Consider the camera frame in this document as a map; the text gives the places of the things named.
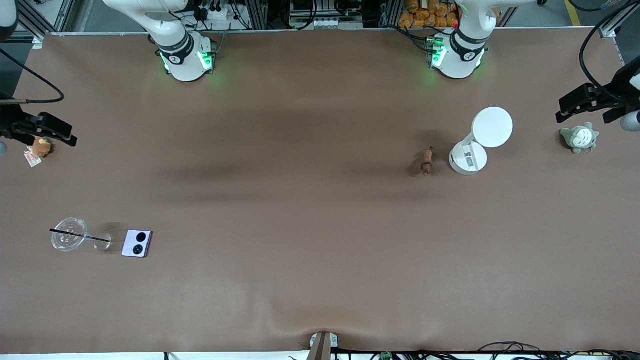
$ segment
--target tag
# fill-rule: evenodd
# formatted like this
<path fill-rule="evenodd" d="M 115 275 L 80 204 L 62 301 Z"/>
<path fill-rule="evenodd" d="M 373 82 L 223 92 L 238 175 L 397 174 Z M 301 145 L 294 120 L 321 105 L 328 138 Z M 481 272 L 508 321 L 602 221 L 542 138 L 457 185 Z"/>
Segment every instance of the tag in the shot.
<path fill-rule="evenodd" d="M 31 167 L 34 167 L 42 162 L 42 159 L 39 156 L 35 156 L 31 150 L 27 150 L 24 152 L 24 157 L 27 158 L 27 162 Z"/>

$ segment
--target round lamp head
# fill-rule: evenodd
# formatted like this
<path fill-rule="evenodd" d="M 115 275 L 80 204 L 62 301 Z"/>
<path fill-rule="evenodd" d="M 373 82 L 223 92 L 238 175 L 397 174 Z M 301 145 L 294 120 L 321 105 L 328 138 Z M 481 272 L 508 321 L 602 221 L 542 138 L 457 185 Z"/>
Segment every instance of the round lamp head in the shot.
<path fill-rule="evenodd" d="M 476 142 L 484 147 L 498 147 L 506 143 L 512 132 L 511 115 L 496 106 L 480 111 L 471 125 Z"/>

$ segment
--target teddy bear keychain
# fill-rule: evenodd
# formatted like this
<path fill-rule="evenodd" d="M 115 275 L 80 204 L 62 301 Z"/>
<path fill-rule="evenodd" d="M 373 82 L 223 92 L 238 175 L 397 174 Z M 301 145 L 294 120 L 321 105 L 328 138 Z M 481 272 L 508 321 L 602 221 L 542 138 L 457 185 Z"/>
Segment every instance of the teddy bear keychain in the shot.
<path fill-rule="evenodd" d="M 582 150 L 591 152 L 596 148 L 596 138 L 600 133 L 593 131 L 593 125 L 586 122 L 584 126 L 576 126 L 572 129 L 565 127 L 560 130 L 567 145 L 571 147 L 574 154 L 580 154 Z"/>
<path fill-rule="evenodd" d="M 51 153 L 51 143 L 45 138 L 36 136 L 33 145 L 29 146 L 29 150 L 31 150 L 35 156 L 46 158 L 47 155 Z"/>

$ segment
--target small figurine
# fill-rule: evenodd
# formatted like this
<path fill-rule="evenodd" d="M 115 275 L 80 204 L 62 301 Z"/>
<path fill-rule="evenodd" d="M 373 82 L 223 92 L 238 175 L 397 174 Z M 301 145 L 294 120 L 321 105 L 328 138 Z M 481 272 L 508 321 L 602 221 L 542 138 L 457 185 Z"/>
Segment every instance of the small figurine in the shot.
<path fill-rule="evenodd" d="M 51 143 L 45 138 L 36 136 L 33 145 L 29 146 L 29 150 L 31 150 L 35 156 L 46 158 L 51 152 Z"/>
<path fill-rule="evenodd" d="M 424 152 L 424 157 L 422 158 L 422 165 L 420 165 L 420 170 L 423 175 L 429 175 L 431 173 L 431 161 L 433 160 L 433 151 L 431 151 L 433 147 L 429 147 L 427 151 Z"/>
<path fill-rule="evenodd" d="M 564 137 L 566 144 L 573 149 L 574 154 L 580 154 L 584 149 L 591 152 L 596 147 L 596 138 L 600 133 L 593 131 L 593 125 L 586 122 L 584 126 L 576 126 L 573 129 L 565 127 L 560 130 L 560 135 Z"/>

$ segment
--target totoro plush toy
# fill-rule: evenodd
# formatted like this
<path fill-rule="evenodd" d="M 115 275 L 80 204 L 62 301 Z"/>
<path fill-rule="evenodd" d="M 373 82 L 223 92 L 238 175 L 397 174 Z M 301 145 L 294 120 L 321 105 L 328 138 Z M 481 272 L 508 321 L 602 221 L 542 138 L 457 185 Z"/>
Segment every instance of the totoro plush toy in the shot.
<path fill-rule="evenodd" d="M 560 135 L 563 136 L 566 144 L 573 149 L 574 154 L 580 154 L 583 149 L 586 152 L 591 152 L 591 150 L 595 149 L 596 138 L 599 134 L 598 131 L 593 131 L 593 125 L 590 122 L 586 122 L 584 126 L 576 126 L 573 129 L 566 127 L 560 130 Z"/>

